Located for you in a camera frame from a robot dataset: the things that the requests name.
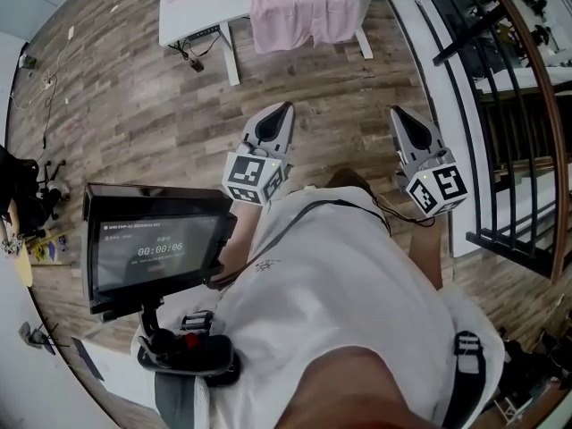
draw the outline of wooden floor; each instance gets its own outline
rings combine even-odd
[[[69,230],[70,267],[36,268],[33,294],[48,324],[59,323],[61,342],[81,336],[95,319],[82,297],[81,201],[86,181],[217,187],[226,153],[249,116],[290,100],[296,105],[290,188],[324,184],[342,167],[361,173],[393,203],[411,204],[396,190],[397,155],[389,135],[388,109],[403,105],[429,116],[416,67],[385,2],[373,4],[365,29],[374,60],[358,43],[304,46],[293,52],[257,55],[248,20],[231,25],[242,84],[228,84],[222,42],[204,56],[196,73],[181,56],[158,45],[159,0],[70,0],[38,33],[29,54],[39,61],[31,77],[19,74],[15,98],[26,104],[38,90],[41,72],[63,49],[70,26],[75,38],[61,57],[57,90],[42,151],[46,95],[26,111],[12,109],[8,147],[20,158],[65,159],[71,186],[58,228]],[[210,40],[193,46],[204,51]],[[391,221],[396,241],[409,243],[409,227]],[[445,274],[476,296],[511,338],[532,347],[543,327],[554,327],[572,308],[572,282],[551,287],[486,252],[454,262],[443,239]],[[566,297],[557,307],[560,296]],[[95,341],[128,352],[137,320],[121,320]],[[128,428],[164,427],[151,410],[115,398],[93,379],[72,348],[64,354],[101,404]]]

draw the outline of timer display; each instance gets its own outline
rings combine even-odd
[[[101,223],[98,289],[119,289],[198,270],[217,223],[211,216]]]

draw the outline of white shirt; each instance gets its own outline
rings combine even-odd
[[[383,215],[359,188],[296,192],[264,210],[251,256],[323,199]],[[165,298],[159,322],[173,328],[199,309],[214,310],[216,333],[243,363],[235,385],[211,390],[216,429],[274,427],[309,364],[342,347],[377,353],[410,410],[437,425],[452,392],[456,332],[478,335],[487,360],[484,395],[465,427],[501,378],[502,341],[478,306],[456,287],[438,293],[381,221],[357,208],[312,210],[222,295],[201,287]]]

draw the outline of black chair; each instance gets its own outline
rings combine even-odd
[[[44,179],[38,181],[39,167],[35,160],[17,159],[0,145],[0,187],[2,173],[9,172],[12,176],[8,177],[8,182],[13,184],[13,200],[18,209],[22,235],[41,237],[45,235],[41,229],[50,217],[54,220],[58,218],[54,207],[62,199],[62,193],[57,189],[50,191],[47,185],[55,180],[65,161],[58,163],[50,176],[47,167],[51,165],[50,161],[44,164]],[[9,217],[5,214],[4,219],[9,220]]]

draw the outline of pink cloth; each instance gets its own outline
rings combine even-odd
[[[252,0],[250,21],[259,54],[353,37],[359,0]]]

